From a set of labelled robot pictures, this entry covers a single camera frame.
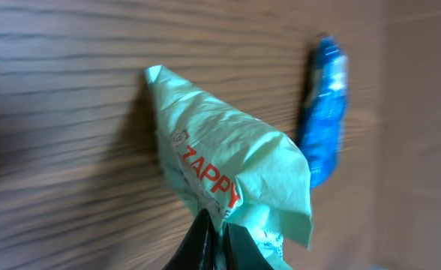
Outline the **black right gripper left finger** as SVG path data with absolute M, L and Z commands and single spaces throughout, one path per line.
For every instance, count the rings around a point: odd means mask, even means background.
M 215 229 L 207 209 L 194 219 L 184 239 L 163 270 L 212 270 L 215 260 Z

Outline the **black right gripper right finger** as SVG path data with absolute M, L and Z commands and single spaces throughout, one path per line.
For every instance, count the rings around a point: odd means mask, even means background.
M 243 226 L 228 223 L 222 247 L 227 270 L 273 270 Z

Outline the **light blue snack packet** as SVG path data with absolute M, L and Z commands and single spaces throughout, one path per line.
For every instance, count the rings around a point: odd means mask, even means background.
M 163 65 L 144 72 L 166 181 L 193 212 L 207 210 L 226 238 L 245 229 L 249 269 L 286 269 L 283 242 L 308 246 L 313 230 L 306 157 L 282 131 L 195 86 Z

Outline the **blue Oreo packet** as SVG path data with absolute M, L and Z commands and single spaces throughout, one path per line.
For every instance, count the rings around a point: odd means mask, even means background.
M 325 183 L 338 165 L 348 107 L 348 58 L 331 35 L 321 35 L 307 55 L 296 143 L 307 158 L 310 188 Z

